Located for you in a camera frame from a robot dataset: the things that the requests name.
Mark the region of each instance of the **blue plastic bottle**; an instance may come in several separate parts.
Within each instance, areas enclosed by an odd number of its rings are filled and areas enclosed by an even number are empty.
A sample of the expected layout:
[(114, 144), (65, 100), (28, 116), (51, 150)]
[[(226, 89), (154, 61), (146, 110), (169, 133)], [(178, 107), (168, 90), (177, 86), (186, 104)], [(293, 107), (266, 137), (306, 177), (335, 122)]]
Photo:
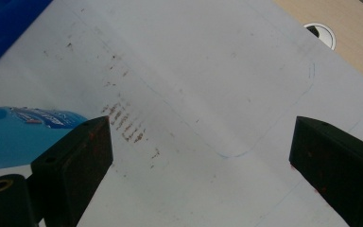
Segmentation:
[(30, 164), (86, 120), (66, 111), (0, 107), (0, 168)]

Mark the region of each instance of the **white tabletop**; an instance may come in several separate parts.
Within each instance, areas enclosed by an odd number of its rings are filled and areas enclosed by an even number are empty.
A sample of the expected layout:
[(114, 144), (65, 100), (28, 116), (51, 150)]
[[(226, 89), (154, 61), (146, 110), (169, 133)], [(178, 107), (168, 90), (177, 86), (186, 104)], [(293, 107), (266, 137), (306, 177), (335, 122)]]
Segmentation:
[(363, 140), (363, 76), (270, 0), (56, 0), (0, 106), (110, 115), (78, 226), (347, 226), (288, 155), (297, 115)]

